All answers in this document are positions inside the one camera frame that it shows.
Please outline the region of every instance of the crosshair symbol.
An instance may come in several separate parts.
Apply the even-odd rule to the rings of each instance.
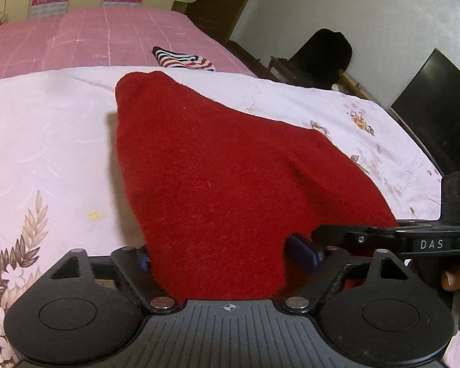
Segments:
[[[235,304],[232,304],[232,303],[228,303],[228,304],[225,304],[223,306],[223,308],[227,311],[233,311],[235,309],[237,309],[238,307],[235,305]]]

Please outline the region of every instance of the striped cloth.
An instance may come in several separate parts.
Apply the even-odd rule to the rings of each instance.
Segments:
[[[162,67],[185,67],[216,72],[211,61],[197,55],[178,54],[160,47],[153,47],[151,53],[155,55],[158,64]]]

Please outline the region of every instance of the white wall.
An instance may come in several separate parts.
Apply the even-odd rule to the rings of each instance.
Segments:
[[[323,27],[346,36],[348,72],[384,107],[434,48],[460,69],[460,0],[249,0],[231,39],[267,65]]]

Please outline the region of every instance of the black monitor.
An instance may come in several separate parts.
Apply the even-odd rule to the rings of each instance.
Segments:
[[[460,171],[460,70],[435,49],[392,105],[442,171]]]

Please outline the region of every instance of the red fabric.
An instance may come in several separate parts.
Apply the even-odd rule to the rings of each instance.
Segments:
[[[393,226],[373,182],[318,131],[232,110],[162,72],[116,87],[117,151],[152,274],[178,300],[267,298],[303,279],[292,232]]]

